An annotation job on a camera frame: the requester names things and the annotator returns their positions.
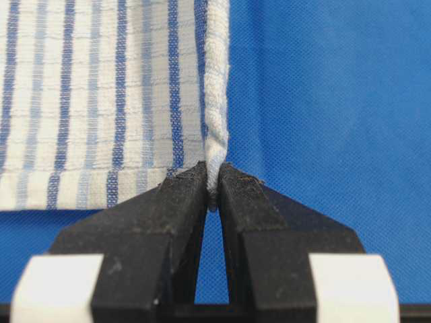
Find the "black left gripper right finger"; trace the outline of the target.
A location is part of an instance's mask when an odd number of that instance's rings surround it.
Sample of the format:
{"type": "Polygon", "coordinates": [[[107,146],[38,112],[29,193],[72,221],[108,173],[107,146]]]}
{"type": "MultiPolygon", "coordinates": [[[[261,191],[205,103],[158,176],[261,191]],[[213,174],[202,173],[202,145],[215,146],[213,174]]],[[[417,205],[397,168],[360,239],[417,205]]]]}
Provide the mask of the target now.
{"type": "Polygon", "coordinates": [[[224,164],[219,174],[233,303],[256,322],[398,322],[383,258],[356,232],[224,164]]]}

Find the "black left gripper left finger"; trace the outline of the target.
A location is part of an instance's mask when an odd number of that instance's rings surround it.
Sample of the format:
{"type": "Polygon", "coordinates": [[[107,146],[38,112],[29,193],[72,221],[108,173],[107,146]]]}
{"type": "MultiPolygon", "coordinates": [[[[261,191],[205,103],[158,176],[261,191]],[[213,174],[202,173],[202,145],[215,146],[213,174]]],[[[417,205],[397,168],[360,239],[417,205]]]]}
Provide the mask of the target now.
{"type": "Polygon", "coordinates": [[[12,322],[153,322],[159,305],[193,301],[207,211],[204,162],[62,229],[31,257],[12,322]]]}

